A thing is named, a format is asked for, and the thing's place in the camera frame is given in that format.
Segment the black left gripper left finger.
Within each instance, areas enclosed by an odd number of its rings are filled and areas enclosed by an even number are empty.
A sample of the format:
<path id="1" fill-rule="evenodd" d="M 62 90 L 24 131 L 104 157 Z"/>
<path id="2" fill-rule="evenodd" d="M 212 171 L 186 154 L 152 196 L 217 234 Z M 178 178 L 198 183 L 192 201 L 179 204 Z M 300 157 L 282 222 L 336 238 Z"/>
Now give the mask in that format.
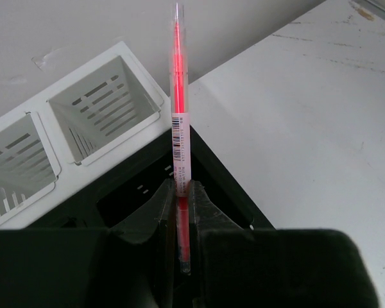
<path id="1" fill-rule="evenodd" d="M 153 196 L 111 228 L 119 294 L 126 307 L 172 307 L 175 267 L 175 183 L 167 179 Z"/>

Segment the red highlighter pen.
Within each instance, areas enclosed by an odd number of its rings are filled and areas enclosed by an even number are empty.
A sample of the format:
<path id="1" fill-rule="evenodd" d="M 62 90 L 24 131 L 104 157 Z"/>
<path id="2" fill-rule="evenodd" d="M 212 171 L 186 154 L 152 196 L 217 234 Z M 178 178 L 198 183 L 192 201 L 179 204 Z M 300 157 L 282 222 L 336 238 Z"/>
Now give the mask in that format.
<path id="1" fill-rule="evenodd" d="M 170 49 L 171 143 L 176 194 L 176 227 L 180 271 L 191 272 L 189 239 L 189 184 L 191 182 L 191 133 L 188 102 L 188 65 L 184 2 L 175 1 Z"/>

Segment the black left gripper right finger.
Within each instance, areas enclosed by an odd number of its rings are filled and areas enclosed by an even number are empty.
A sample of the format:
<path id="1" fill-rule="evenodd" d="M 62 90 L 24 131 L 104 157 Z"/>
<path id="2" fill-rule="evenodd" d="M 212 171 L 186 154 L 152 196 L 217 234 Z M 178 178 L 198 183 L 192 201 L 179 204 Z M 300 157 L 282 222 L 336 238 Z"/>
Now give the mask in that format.
<path id="1" fill-rule="evenodd" d="M 205 307 L 201 235 L 207 230 L 240 230 L 241 227 L 213 204 L 204 186 L 191 181 L 189 188 L 189 240 L 191 254 L 191 294 L 193 307 Z"/>

